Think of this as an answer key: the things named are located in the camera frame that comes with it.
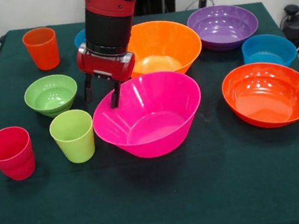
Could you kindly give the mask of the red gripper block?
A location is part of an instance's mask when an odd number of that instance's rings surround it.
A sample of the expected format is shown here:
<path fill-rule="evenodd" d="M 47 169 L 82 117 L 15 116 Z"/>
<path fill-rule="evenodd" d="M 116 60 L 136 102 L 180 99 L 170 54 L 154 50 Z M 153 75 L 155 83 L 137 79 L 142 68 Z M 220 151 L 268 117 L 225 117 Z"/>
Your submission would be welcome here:
<path fill-rule="evenodd" d="M 127 52 L 121 57 L 101 57 L 94 54 L 77 54 L 77 65 L 86 73 L 84 81 L 84 100 L 92 100 L 92 75 L 105 75 L 114 79 L 114 90 L 111 97 L 111 108 L 118 108 L 120 100 L 121 81 L 127 81 L 133 72 L 135 55 Z"/>

